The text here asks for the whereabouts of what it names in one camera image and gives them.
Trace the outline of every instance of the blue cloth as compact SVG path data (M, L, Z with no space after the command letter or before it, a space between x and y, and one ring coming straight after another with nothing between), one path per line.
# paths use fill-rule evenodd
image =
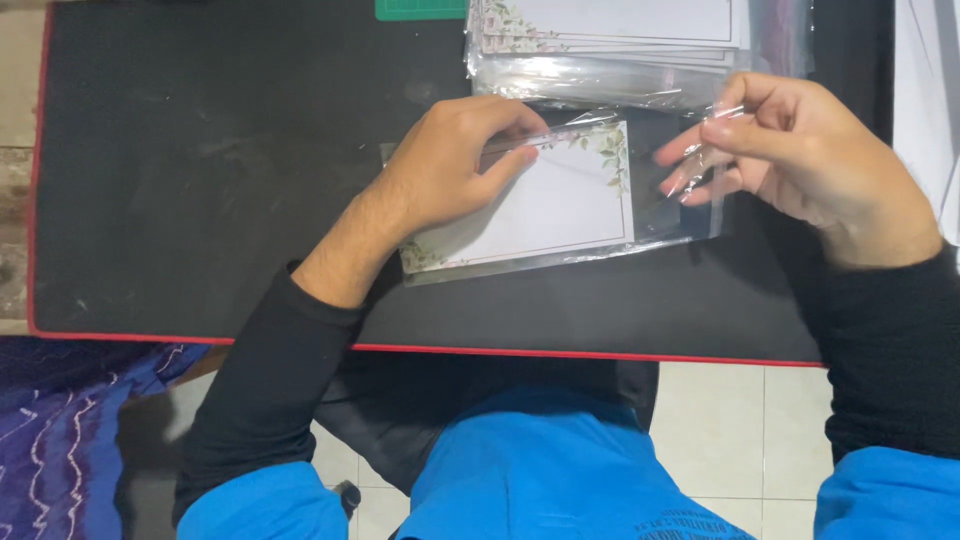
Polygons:
M958 530L960 461L868 448L844 458L820 492L818 539L947 538ZM339 498L303 462L221 485L179 527L182 540L346 533ZM751 538L680 492L631 410L548 389L494 397L444 431L396 538L408 537Z
M0 539L119 539L120 405L162 392L207 349L0 338Z

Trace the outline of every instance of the black long-sleeve shirt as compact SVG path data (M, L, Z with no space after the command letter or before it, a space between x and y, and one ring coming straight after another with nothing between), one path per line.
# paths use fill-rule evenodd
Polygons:
M237 339L183 445L175 521L249 472L310 460L309 424L360 310L328 306L289 267ZM834 459L871 446L960 458L960 278L956 253L891 270L829 273L818 335L834 387Z

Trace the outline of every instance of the desk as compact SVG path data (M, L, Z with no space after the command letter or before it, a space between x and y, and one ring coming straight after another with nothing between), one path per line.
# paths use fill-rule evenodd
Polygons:
M887 140L892 15L825 3L815 45L815 78ZM460 21L380 23L368 2L52 20L29 306L45 335L229 342L376 175L378 144L468 94ZM816 241L735 202L731 235L649 254L414 288L392 260L359 346L811 365Z

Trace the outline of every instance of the hand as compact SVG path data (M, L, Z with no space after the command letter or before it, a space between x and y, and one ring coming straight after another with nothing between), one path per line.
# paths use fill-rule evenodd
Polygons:
M518 100L442 101L403 138L370 190L392 202L403 236L477 211L537 158L536 148L521 146L477 174L481 150L500 132L521 136L549 128Z
M517 100L479 96L434 105L293 280L332 306L359 306L384 261L407 236L488 205L537 158L536 148L521 146L477 174L480 152L492 136L548 131L543 119Z
M844 266L903 266L942 246L933 210L906 167L825 88L809 81L738 73L718 109L747 113L714 117L680 135L656 155L661 165L705 143L704 166L735 165L722 178L684 195L686 205L740 189L802 219L823 234L828 255ZM661 186L685 184L703 170L678 167Z

